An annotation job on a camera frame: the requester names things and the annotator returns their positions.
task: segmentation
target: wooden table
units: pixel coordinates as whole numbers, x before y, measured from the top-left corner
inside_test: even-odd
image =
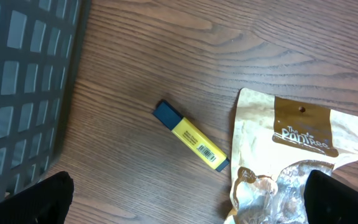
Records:
[[[222,223],[230,173],[151,114],[165,98],[230,155],[243,87],[358,115],[358,1],[94,0],[60,162],[67,223]],[[358,162],[334,172],[358,190]]]

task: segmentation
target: yellow and black object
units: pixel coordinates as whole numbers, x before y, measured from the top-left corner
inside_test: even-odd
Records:
[[[165,100],[158,104],[153,115],[212,169],[220,172],[230,163],[220,148]]]

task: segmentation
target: plastic bag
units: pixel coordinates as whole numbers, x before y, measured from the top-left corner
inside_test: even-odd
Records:
[[[308,223],[303,192],[314,169],[358,160],[358,117],[242,89],[225,224]]]

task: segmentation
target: gray basket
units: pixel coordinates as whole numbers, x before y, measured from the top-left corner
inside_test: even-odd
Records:
[[[38,182],[56,157],[84,2],[0,0],[0,202]]]

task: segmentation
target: barcode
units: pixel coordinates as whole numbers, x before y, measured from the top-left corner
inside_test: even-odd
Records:
[[[205,145],[201,144],[200,146],[197,147],[197,150],[202,153],[203,156],[205,156],[205,158],[207,160],[209,160],[210,162],[215,161],[216,157],[215,154],[213,152],[211,152],[210,149],[208,149]]]

